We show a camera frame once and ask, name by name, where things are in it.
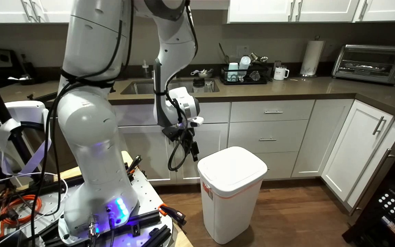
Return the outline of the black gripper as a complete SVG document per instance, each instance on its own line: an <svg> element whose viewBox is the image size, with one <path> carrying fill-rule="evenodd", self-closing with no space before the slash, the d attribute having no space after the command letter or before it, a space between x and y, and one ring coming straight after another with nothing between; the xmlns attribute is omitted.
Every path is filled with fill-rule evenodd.
<svg viewBox="0 0 395 247"><path fill-rule="evenodd" d="M191 152L193 162L199 160L199 145L193 140L195 130L192 127L181 129L178 126L167 126L162 129L162 133L170 141L180 142L186 152Z"/></svg>

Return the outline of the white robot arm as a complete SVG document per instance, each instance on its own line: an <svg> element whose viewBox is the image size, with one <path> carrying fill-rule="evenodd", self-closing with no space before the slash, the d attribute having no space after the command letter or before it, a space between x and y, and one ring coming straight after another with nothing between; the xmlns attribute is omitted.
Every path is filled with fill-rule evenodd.
<svg viewBox="0 0 395 247"><path fill-rule="evenodd" d="M60 227L85 234L123 225L138 205L121 156L118 119L108 100L130 53L133 17L158 27L154 92L158 122L182 135L199 118L197 100L169 82L197 53L189 0L74 0L69 22L56 115L84 184L69 197Z"/></svg>

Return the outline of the white robot base cart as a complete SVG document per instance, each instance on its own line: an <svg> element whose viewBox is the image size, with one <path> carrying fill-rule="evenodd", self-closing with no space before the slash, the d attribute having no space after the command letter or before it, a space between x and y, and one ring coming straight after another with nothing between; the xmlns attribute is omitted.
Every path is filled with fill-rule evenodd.
<svg viewBox="0 0 395 247"><path fill-rule="evenodd" d="M169 247L173 241L173 218L159 205L162 199L147 177L136 168L125 189L136 200L130 205L121 195L108 199L85 184L70 189L58 233L71 247Z"/></svg>

